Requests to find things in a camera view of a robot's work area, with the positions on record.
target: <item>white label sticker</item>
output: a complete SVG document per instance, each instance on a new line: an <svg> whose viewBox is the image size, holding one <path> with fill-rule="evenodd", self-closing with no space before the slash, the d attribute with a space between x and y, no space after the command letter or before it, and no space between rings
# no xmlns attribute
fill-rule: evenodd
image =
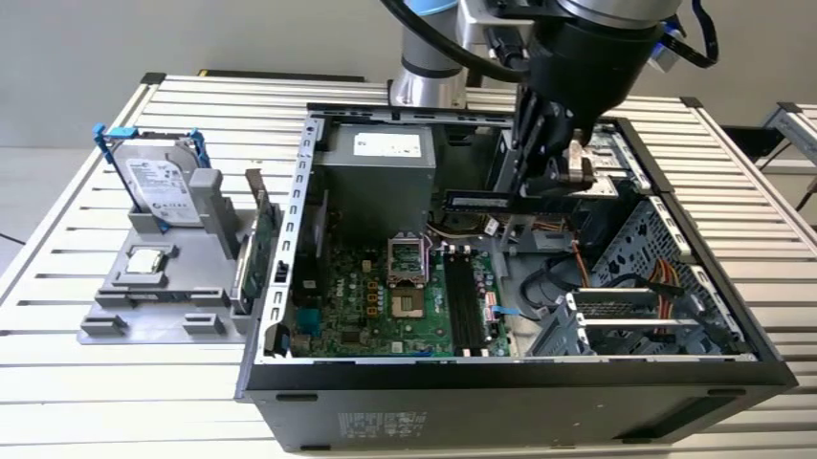
<svg viewBox="0 0 817 459"><path fill-rule="evenodd" d="M129 169L151 213L170 225L201 224L182 169L165 160L130 158Z"/></svg>
<svg viewBox="0 0 817 459"><path fill-rule="evenodd" d="M497 221L494 217L490 217L490 220L488 220L488 224L485 225L485 234L488 234L489 236L493 236L494 234L497 234L498 228L500 228L500 222Z"/></svg>
<svg viewBox="0 0 817 459"><path fill-rule="evenodd" d="M355 135L355 156L389 156L400 158L420 158L420 134L385 134L382 132L362 132Z"/></svg>
<svg viewBox="0 0 817 459"><path fill-rule="evenodd" d="M350 439L421 437L426 419L426 411L338 413L341 437Z"/></svg>

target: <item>slotted aluminum table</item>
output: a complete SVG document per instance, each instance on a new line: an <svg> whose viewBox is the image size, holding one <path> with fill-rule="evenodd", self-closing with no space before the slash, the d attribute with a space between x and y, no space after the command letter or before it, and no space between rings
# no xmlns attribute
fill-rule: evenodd
<svg viewBox="0 0 817 459"><path fill-rule="evenodd" d="M262 168L274 200L285 199L310 101L382 105L386 89L169 76L162 84L138 87L114 125L201 128L214 167L225 173L223 190L237 207L250 207L247 168ZM472 90L469 102L476 109L510 111L513 92ZM630 98L610 115L633 121L801 387L672 447L429 455L817 457L815 233L705 110L679 98ZM75 341L130 227L129 195L100 159L95 151L0 279L0 445L10 446L0 457L282 455L255 407L231 400L241 345L80 346Z"/></svg>
<svg viewBox="0 0 817 459"><path fill-rule="evenodd" d="M817 164L817 105L781 102L767 118L764 127L773 127Z"/></svg>

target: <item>blue tab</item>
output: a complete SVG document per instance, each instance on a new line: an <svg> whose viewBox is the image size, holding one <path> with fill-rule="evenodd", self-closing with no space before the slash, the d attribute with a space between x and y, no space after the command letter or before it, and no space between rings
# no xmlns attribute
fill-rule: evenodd
<svg viewBox="0 0 817 459"><path fill-rule="evenodd" d="M131 128L115 127L114 129L111 129L111 132L117 131L118 129L133 129L134 132L138 133L138 130L135 127L131 127ZM104 134L104 123L98 122L94 125L94 142L100 148L100 152L102 152L102 155L104 156L104 160L107 161L109 164L114 166L117 175L119 175L119 179L123 181L123 185L126 186L126 191L129 192L129 196L131 196L133 206L137 209L137 211L141 212L142 208L139 207L139 203L137 202L137 197L133 195L131 188L129 187L129 183L126 182L126 178L123 177L123 172L122 170L119 170L119 165L117 165L117 162L114 161L114 153L111 152L111 149L107 147L109 139L111 139L111 136L107 136Z"/></svg>
<svg viewBox="0 0 817 459"><path fill-rule="evenodd" d="M111 139L133 139L139 135L139 129L135 127L111 127L111 132L107 137Z"/></svg>
<svg viewBox="0 0 817 459"><path fill-rule="evenodd" d="M199 131L198 129L193 129L193 131L190 132L190 138L193 139L193 143L195 144L195 152L198 153L199 166L211 167L210 156L207 154L207 148L205 146L205 136L202 135L202 131Z"/></svg>
<svg viewBox="0 0 817 459"><path fill-rule="evenodd" d="M409 0L409 8L417 16L429 16L457 6L457 0Z"/></svg>
<svg viewBox="0 0 817 459"><path fill-rule="evenodd" d="M505 314L506 316L522 316L522 311L514 308L504 308L502 306L493 306L490 310L494 313Z"/></svg>

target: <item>metal frame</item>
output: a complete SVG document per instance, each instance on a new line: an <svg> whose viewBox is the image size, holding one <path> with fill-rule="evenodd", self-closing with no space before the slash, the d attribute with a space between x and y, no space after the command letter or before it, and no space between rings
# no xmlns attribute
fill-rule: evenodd
<svg viewBox="0 0 817 459"><path fill-rule="evenodd" d="M315 138L315 134L326 134L329 129L325 124L329 122L326 119L338 122L384 120L389 123L409 125L430 123L480 125L482 120L492 120L492 117L497 117L480 112L464 114L461 111L452 110L406 109L404 113L404 109L396 107L310 106L310 109L302 137L301 158L311 158L313 156L313 149L319 140L319 137ZM505 128L505 123L498 121L493 121L497 127ZM617 123L628 124L625 120L618 120ZM638 144L637 138L626 138L626 141L630 145ZM634 146L633 150L633 155L638 157L640 163L646 163L645 160L649 157L646 148ZM660 169L653 168L648 173L652 174L651 182L667 182ZM295 181L293 201L287 212L287 217L291 216L299 220L299 209L306 197L306 181L307 179ZM660 225L669 232L679 245L680 252L687 255L693 254L709 271L713 266L717 266L716 260L707 250L707 246L699 245L692 252L689 250L687 239L700 240L701 236L688 215L673 207L672 191L663 191L657 196L651 196L648 199L660 217ZM677 225L673 223L671 226L668 223L671 221L677 222ZM291 223L293 228L301 225L301 222ZM605 364L608 356L574 360L570 356L585 353L580 344L581 342L586 343L586 338L582 338L581 328L585 324L581 315L576 315L577 336L569 338L570 342L576 343L578 347L548 350L540 357L529 356L524 359L488 356L478 358L283 358L278 354L283 354L285 349L277 350L273 354L267 353L269 349L281 348L278 344L285 340L283 333L287 333L282 320L293 314L291 311L283 312L281 308L291 307L287 302L287 292L294 270L291 253L295 247L290 246L281 249L283 252L277 257L277 272L273 279L275 284L275 290L271 290L274 297L267 299L266 303L271 306L271 310L266 308L262 311L259 326L250 331L253 340L249 343L242 363L237 396L239 400L250 399L257 403L269 424L274 427L277 437L285 442L287 450L350 448L350 445L353 448L365 448L365 445L378 448L378 446L393 445L394 443L389 442L389 438L380 438L378 441L370 443L358 443L353 436L351 441L349 441L349 438L342 437L342 428L338 431L334 424L338 413L342 413L345 409L351 410L351 412L389 410L384 405L374 404L366 398L371 392L401 390L412 393L414 403L401 404L400 408L396 409L400 411L428 411L429 418L434 418L440 423L441 419L453 422L452 416L457 416L453 413L460 413L458 415L462 416L462 413L468 410L466 406L456 402L450 402L446 410L437 410L433 401L442 393L456 394L458 391L468 392L470 389L525 389L533 391L529 397L533 397L534 400L544 400L550 394L560 392L565 400L578 401L588 396L588 390L593 387L592 391L597 391L593 396L600 397L600 400L609 401L612 394L617 394L614 397L633 397L629 391L634 386L652 389L661 387L661 399L664 401L673 400L676 407L651 415L651 421L648 422L653 425L649 429L620 432L616 438L609 439L609 442L616 444L679 440L697 431L699 426L737 414L749 406L765 401L772 394L780 393L797 384L737 295L727 295L725 297L728 298L729 313L740 323L744 337L749 339L749 343L748 345L744 342L736 343L736 349L743 351L732 352L733 355L720 356L720 361L696 362L677 360L673 356L651 356L646 361L645 356L638 355L630 356L629 359L617 359L628 363L628 371L624 371L620 366ZM715 284L721 291L735 289L721 272L712 272L709 278L715 280ZM562 332L572 336L574 327L570 328L569 325L570 317L570 313L565 312L560 323L562 327L568 327ZM724 318L729 325L735 325L732 317L727 316ZM667 323L668 326L685 325L683 322L672 320L663 323ZM602 322L597 325L608 326L610 324ZM757 361L755 356L747 356L749 349L756 352ZM440 361L446 364L420 364ZM740 395L735 398L731 397L729 400L712 399L708 402L704 402L708 397L717 398L717 396L699 396L695 397L695 403L691 401L693 396L688 395L689 393L715 394L723 386L729 386L732 393ZM329 392L334 391L342 391L345 394L345 408L338 408L333 402L325 402ZM506 395L506 401L514 405L518 397L525 397L522 392L513 392ZM298 409L291 407L293 405L289 403L291 398L306 399L311 404L305 404L305 408ZM525 415L525 409L516 408L509 413ZM590 415L586 408L577 408L576 413L580 417ZM630 416L633 413L620 412L618 414L628 418L630 423L641 424L645 422L644 418L633 418ZM556 417L542 419L542 422L550 423L557 429L562 426L562 421ZM307 431L307 424L311 424L310 429L314 428L314 431ZM530 432L532 429L521 428L518 431ZM477 439L485 433L488 433L488 430L481 431L478 436L469 440L453 440L452 442L437 440L440 443L433 443L434 440L430 440L432 443L429 443L426 439L413 438L412 442L406 443L406 447L500 445L501 440L500 443L492 443ZM526 437L525 441L536 444L546 443L546 440L534 439L530 436Z"/></svg>

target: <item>black cable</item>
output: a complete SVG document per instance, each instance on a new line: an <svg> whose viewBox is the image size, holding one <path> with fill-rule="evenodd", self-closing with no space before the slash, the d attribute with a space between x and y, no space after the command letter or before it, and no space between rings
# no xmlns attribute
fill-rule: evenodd
<svg viewBox="0 0 817 459"><path fill-rule="evenodd" d="M808 204L808 200L812 199L812 193L805 193L805 195L803 196L803 199L800 201L800 203L797 204L797 207L795 208L795 210L797 212L800 212L803 210L803 208L805 207L805 205Z"/></svg>
<svg viewBox="0 0 817 459"><path fill-rule="evenodd" d="M679 40L669 33L664 34L661 38L661 45L664 45L673 53L681 56L687 61L701 69L709 69L717 64L720 60L720 46L717 44L717 30L716 22L713 17L704 10L701 0L692 0L692 11L695 16L699 18L699 24L701 24L701 32L704 34L704 46L707 49L707 55L701 55L684 41Z"/></svg>
<svg viewBox="0 0 817 459"><path fill-rule="evenodd" d="M541 277L548 277L550 274L550 270L560 264L562 263L565 260L569 260L573 258L573 255L562 255L562 256L556 256L552 258L548 258L545 260L545 262L542 263L542 266L538 270L536 270L533 273L529 274L528 277L525 277L525 280L522 280L522 283L520 284L520 297L522 298L522 303L525 304L526 308L530 308L534 314L537 313L538 310L541 310L542 308L548 308L548 310L550 312L552 308L556 308L556 302L553 304L548 304L548 303L537 303L529 296L528 296L528 289L530 288L530 286L534 284L534 282L537 282L540 280ZM576 284L570 284L566 281L564 281L562 279L558 279L565 285L572 286L566 289L564 289L566 292L570 292L572 290L574 290L576 288L578 288L580 286ZM528 318L529 320L538 322L540 321L540 317L532 315L532 314L521 314L522 317Z"/></svg>
<svg viewBox="0 0 817 459"><path fill-rule="evenodd" d="M568 282L565 279L560 278L550 270L553 270L553 268L556 268L560 263L562 263L565 260L570 260L572 258L574 258L573 253L570 255L561 255L558 257L550 258L541 269L541 275L544 275L545 278L550 281L550 283L556 285L560 289L562 289L565 292L572 292L576 289L581 289L582 286Z"/></svg>
<svg viewBox="0 0 817 459"><path fill-rule="evenodd" d="M612 287L617 287L618 285L621 285L629 280L636 281L634 283L636 288L646 287L660 295L668 295L671 297L681 297L687 293L687 290L684 289L684 287L676 287L675 285L668 285L668 284L653 282L645 279L641 275L636 273L622 274L618 277L608 280L601 286L601 288L609 289Z"/></svg>
<svg viewBox="0 0 817 459"><path fill-rule="evenodd" d="M11 237L8 234L0 232L0 237L8 239L10 241L18 243L20 246L26 245L26 241L20 241L16 237Z"/></svg>
<svg viewBox="0 0 817 459"><path fill-rule="evenodd" d="M777 159L777 157L780 156L780 153L783 153L784 151L787 151L787 149L792 146L792 142L787 142L783 147L771 155L769 160L764 163L764 165L761 165L757 170L764 170L767 168L767 166L769 164L772 164L772 161L775 161Z"/></svg>
<svg viewBox="0 0 817 459"><path fill-rule="evenodd" d="M474 70L486 77L520 83L525 79L525 72L502 67L478 55L465 50L456 42L437 31L425 20L416 15L404 0L381 0L401 24L446 57L469 70Z"/></svg>

